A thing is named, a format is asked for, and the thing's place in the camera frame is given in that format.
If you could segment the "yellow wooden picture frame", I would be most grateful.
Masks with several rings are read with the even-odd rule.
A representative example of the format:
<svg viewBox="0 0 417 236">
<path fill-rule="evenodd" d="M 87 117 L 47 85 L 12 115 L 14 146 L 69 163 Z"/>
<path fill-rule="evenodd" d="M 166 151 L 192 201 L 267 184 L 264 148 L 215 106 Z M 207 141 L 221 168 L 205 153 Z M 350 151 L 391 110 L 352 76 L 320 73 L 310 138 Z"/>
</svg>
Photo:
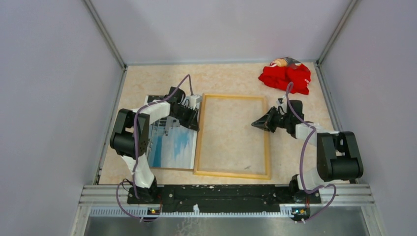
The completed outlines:
<svg viewBox="0 0 417 236">
<path fill-rule="evenodd" d="M 264 96 L 203 94 L 193 173 L 269 180 L 269 133 L 252 126 L 268 111 Z"/>
</svg>

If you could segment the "building photo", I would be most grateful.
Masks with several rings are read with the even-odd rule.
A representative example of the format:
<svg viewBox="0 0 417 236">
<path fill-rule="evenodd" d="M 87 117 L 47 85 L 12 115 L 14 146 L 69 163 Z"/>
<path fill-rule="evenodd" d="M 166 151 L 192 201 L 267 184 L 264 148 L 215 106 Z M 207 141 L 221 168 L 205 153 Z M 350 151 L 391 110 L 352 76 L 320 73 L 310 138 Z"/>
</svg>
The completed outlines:
<svg viewBox="0 0 417 236">
<path fill-rule="evenodd" d="M 197 131 L 180 125 L 174 117 L 161 118 L 149 126 L 147 161 L 151 168 L 192 171 Z"/>
</svg>

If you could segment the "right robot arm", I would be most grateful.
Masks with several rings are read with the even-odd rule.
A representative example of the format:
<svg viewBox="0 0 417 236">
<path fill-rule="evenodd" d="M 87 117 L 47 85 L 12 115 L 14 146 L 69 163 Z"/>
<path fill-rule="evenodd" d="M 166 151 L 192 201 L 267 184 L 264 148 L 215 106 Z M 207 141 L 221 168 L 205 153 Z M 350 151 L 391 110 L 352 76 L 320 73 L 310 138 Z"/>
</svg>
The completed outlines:
<svg viewBox="0 0 417 236">
<path fill-rule="evenodd" d="M 277 107 L 270 108 L 251 125 L 271 133 L 281 128 L 293 138 L 304 141 L 299 173 L 292 177 L 288 189 L 289 198 L 295 203 L 301 203 L 308 194 L 336 180 L 351 181 L 363 176 L 364 166 L 355 134 L 328 130 L 317 123 L 305 121 L 300 100 L 279 99 Z M 308 145 L 316 148 L 316 166 L 305 171 L 303 161 Z"/>
</svg>

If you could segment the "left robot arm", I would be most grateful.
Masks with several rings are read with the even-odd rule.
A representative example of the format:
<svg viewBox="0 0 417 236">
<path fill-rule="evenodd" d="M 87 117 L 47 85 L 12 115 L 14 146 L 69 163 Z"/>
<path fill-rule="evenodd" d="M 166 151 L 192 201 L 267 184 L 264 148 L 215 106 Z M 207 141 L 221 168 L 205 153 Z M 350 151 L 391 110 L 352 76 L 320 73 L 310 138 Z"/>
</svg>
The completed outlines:
<svg viewBox="0 0 417 236">
<path fill-rule="evenodd" d="M 120 109 L 110 138 L 110 147 L 121 156 L 132 174 L 133 197 L 152 203 L 157 199 L 157 180 L 147 161 L 149 129 L 162 118 L 173 118 L 184 128 L 199 131 L 200 95 L 171 87 L 165 96 L 152 96 L 136 110 Z"/>
</svg>

